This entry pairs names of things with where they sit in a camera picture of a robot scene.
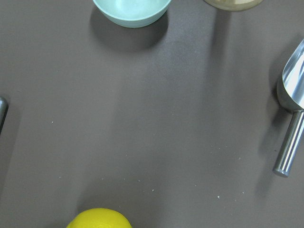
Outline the steel muddler black tip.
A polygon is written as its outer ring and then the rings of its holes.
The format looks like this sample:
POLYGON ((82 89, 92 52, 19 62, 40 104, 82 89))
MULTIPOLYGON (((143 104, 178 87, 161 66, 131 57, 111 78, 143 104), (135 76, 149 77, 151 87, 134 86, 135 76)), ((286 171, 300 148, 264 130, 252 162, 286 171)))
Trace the steel muddler black tip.
POLYGON ((0 133, 2 132, 2 128, 4 126, 8 108, 9 108, 8 101, 3 96, 1 96, 0 97, 0 133))

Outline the wooden mug tree stand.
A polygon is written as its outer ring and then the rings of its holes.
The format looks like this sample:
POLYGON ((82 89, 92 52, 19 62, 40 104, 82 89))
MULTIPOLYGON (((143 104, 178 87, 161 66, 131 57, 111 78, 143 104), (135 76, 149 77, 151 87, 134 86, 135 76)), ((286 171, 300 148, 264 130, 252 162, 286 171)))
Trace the wooden mug tree stand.
POLYGON ((263 0, 205 0, 205 2, 220 10, 243 11, 257 6, 263 0))

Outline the green bowl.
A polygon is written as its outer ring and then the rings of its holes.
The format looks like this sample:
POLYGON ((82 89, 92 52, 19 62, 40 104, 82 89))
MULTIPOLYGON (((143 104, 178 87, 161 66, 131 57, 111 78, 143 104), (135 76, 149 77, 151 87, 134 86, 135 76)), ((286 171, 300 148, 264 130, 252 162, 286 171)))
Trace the green bowl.
POLYGON ((167 11, 170 0, 94 0, 111 22, 126 28, 141 28, 156 22, 167 11))

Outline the metal scoop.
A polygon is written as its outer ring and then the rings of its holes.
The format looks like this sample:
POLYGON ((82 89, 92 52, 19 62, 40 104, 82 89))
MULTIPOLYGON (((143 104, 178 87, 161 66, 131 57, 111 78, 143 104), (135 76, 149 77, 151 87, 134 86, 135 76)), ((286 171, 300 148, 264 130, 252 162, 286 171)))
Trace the metal scoop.
POLYGON ((287 61, 277 82, 280 105, 292 115, 273 172, 287 178, 304 133, 304 42, 301 41, 287 61))

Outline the lower whole yellow lemon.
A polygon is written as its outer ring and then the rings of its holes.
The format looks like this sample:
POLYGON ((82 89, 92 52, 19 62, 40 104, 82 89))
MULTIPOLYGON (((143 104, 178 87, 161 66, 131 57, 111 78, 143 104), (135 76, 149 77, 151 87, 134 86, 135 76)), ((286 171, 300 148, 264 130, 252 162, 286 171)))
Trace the lower whole yellow lemon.
POLYGON ((67 228, 131 228, 129 220, 121 213, 105 208, 88 209, 79 213, 67 228))

